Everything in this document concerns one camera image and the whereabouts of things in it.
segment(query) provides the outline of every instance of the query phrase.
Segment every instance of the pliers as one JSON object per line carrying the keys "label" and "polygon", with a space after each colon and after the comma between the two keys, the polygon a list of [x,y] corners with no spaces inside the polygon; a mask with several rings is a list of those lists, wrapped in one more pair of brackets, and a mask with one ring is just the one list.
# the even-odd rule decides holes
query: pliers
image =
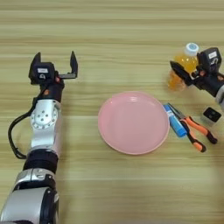
{"label": "pliers", "polygon": [[201,132],[203,135],[205,135],[207,139],[210,141],[210,143],[217,144],[218,140],[217,138],[213,136],[210,130],[196,123],[190,116],[183,115],[179,110],[174,108],[170,103],[168,103],[168,105],[170,106],[172,113],[179,119],[179,121],[185,128],[189,140],[191,141],[191,143],[197,150],[204,152],[207,150],[207,147],[203,143],[201,143],[198,139],[196,139],[196,137],[194,136],[194,133],[190,130],[189,126],[195,128],[196,130]]}

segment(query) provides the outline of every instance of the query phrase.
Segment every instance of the bottle cap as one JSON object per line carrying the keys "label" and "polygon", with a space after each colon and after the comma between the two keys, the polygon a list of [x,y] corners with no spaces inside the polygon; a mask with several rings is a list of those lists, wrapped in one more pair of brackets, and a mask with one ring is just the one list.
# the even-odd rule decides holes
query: bottle cap
{"label": "bottle cap", "polygon": [[199,51],[199,46],[194,43],[189,43],[185,46],[185,54],[188,56],[196,56]]}

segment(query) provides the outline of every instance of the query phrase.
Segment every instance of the orange bottle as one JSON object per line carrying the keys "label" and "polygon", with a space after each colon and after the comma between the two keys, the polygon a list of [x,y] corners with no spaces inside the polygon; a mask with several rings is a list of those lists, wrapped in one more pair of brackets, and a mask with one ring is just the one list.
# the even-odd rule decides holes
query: orange bottle
{"label": "orange bottle", "polygon": [[[185,50],[174,57],[174,61],[178,62],[184,69],[191,74],[198,65],[197,53],[199,47],[194,43],[189,43],[185,46]],[[184,90],[186,84],[175,74],[173,70],[170,71],[170,79],[168,86],[171,90]]]}

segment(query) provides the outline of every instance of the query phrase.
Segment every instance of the small black object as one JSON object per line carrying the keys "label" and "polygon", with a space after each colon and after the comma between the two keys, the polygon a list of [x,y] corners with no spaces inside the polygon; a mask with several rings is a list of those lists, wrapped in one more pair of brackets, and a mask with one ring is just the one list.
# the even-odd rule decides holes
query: small black object
{"label": "small black object", "polygon": [[221,118],[221,114],[210,107],[205,110],[205,112],[203,113],[203,116],[208,118],[213,123],[217,123],[219,119]]}

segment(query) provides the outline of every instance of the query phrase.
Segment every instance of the orange pliers handle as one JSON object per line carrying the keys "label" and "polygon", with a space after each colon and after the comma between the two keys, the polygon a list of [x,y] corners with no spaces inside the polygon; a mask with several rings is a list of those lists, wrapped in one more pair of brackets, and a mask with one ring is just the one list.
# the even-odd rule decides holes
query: orange pliers handle
{"label": "orange pliers handle", "polygon": [[201,143],[193,134],[193,132],[190,130],[189,126],[195,128],[196,130],[198,130],[200,133],[202,133],[203,135],[205,135],[207,137],[207,139],[212,143],[212,144],[217,144],[218,140],[217,138],[215,138],[212,133],[205,127],[203,127],[202,125],[196,123],[190,116],[183,118],[180,120],[181,124],[184,126],[186,132],[187,132],[187,136],[189,138],[189,140],[191,141],[191,143],[193,144],[193,146],[201,152],[204,152],[207,150],[207,147]]}

